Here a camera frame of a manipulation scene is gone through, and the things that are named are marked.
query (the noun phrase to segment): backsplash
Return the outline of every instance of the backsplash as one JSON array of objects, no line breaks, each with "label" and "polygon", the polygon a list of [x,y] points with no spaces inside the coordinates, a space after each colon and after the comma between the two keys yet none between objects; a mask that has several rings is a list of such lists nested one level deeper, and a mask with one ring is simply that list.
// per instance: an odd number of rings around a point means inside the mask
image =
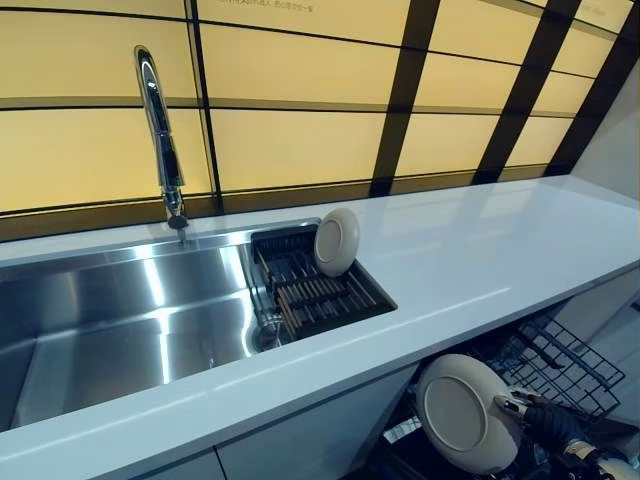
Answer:
[{"label": "backsplash", "polygon": [[0,240],[163,219],[137,44],[202,216],[568,173],[638,58],[638,10],[0,0]]}]

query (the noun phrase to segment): kitchen sink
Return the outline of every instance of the kitchen sink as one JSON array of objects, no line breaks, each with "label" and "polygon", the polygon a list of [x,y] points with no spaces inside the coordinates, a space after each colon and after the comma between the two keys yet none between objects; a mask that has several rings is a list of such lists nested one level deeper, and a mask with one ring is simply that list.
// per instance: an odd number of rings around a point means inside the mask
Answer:
[{"label": "kitchen sink", "polygon": [[396,308],[357,262],[338,279],[314,269],[318,223],[0,267],[0,431]]}]

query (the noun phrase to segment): dishwasher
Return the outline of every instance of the dishwasher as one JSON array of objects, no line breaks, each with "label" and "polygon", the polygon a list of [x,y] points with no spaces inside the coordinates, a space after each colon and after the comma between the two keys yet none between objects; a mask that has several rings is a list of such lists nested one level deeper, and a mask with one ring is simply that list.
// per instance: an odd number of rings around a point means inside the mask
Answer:
[{"label": "dishwasher", "polygon": [[498,374],[506,385],[535,391],[553,404],[567,409],[594,442],[606,445],[613,436],[637,435],[636,427],[607,418],[620,404],[612,389],[624,379],[624,373],[554,319],[567,301],[425,359],[370,456],[367,464],[369,474],[362,478],[552,478],[553,456],[526,435],[523,435],[517,456],[509,467],[487,476],[458,469],[434,448],[417,413],[417,383],[427,365],[447,354],[473,357]]}]

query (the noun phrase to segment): dish rack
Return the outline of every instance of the dish rack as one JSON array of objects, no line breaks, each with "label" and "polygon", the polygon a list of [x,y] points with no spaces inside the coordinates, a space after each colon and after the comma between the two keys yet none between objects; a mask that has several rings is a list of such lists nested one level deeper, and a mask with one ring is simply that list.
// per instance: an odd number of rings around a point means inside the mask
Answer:
[{"label": "dish rack", "polygon": [[393,301],[355,261],[339,277],[322,274],[313,255],[317,225],[255,233],[252,290],[262,325],[261,350],[395,310]]},{"label": "dish rack", "polygon": [[557,308],[530,315],[515,330],[506,330],[497,351],[483,347],[480,338],[469,353],[507,385],[530,388],[584,420],[598,421],[620,404],[612,389],[625,375],[556,322],[551,312]]}]

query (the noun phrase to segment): wire rack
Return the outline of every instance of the wire rack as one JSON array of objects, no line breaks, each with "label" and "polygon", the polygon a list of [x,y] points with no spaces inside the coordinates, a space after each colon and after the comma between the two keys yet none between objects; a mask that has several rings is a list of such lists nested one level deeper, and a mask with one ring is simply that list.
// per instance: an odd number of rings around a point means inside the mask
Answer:
[{"label": "wire rack", "polygon": [[586,420],[597,421],[620,404],[612,388],[624,373],[546,312],[523,321],[497,353],[471,353],[508,385],[533,389]]},{"label": "wire rack", "polygon": [[330,278],[315,265],[316,225],[254,234],[253,261],[290,341],[395,309],[357,262]]}]

